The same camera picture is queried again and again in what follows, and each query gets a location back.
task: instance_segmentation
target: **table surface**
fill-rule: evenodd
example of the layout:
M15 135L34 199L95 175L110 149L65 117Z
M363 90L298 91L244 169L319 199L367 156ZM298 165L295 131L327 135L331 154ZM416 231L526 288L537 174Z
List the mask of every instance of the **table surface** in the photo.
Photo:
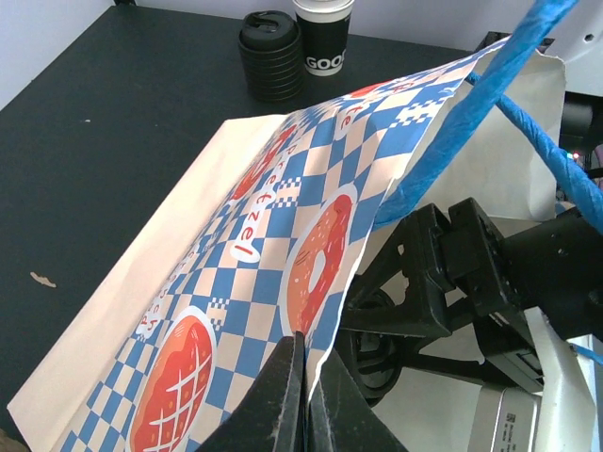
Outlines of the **table surface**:
M110 8L0 111L0 428L6 405L227 119L287 113L465 52L350 36L343 70L262 104L240 21ZM30 272L57 285L42 285Z

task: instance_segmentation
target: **blue and white checkered pattern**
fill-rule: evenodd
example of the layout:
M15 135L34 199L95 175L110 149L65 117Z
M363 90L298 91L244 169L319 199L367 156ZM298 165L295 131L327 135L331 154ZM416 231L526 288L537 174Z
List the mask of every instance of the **blue and white checkered pattern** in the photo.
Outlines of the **blue and white checkered pattern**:
M60 450L124 450L159 346L173 320L189 305L207 315L218 343L214 377L201 408L203 421L191 429L186 450L202 443L236 409L283 336L278 301L289 252L325 201L341 186L352 184L358 197L350 242L319 321L306 338L308 378L312 381L333 345L350 275L389 183L400 168L400 157L415 149L441 105L454 95L477 60L499 45L460 62L383 83L363 97L342 96L289 115L274 136L292 124L297 124L296 133L246 196L238 202L225 202L204 226L186 261L165 286L164 315L153 333L146 339L133 333L125 340L114 363L73 418ZM348 108L355 105L362 108L354 110L356 116L347 121ZM337 127L344 126L350 127L345 136L335 138ZM277 199L263 212L253 240L260 261L240 262L229 247L250 214L253 194L268 179L280 153L293 142L296 152L274 187ZM258 158L266 155L269 145Z

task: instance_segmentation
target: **coffee cup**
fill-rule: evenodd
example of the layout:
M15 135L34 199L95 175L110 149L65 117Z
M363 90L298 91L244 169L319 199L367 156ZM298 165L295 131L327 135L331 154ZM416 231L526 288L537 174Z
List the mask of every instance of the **coffee cup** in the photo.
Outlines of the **coffee cup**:
M341 71L353 4L354 0L293 0L305 68L312 75L328 76Z

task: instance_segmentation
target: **black cup lid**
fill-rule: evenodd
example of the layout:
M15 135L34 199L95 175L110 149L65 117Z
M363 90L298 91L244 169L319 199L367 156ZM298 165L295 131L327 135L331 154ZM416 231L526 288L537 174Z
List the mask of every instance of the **black cup lid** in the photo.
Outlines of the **black cup lid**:
M243 19L241 43L256 51L273 51L286 47L298 35L298 28L288 14L281 11L252 12Z

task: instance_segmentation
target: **folded paper edge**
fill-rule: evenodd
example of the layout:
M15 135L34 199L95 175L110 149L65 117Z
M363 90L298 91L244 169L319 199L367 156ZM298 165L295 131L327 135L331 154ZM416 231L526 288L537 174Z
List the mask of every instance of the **folded paper edge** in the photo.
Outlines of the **folded paper edge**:
M32 450L56 445L160 284L285 118L229 120L220 127L8 403ZM218 184L208 178L217 173Z

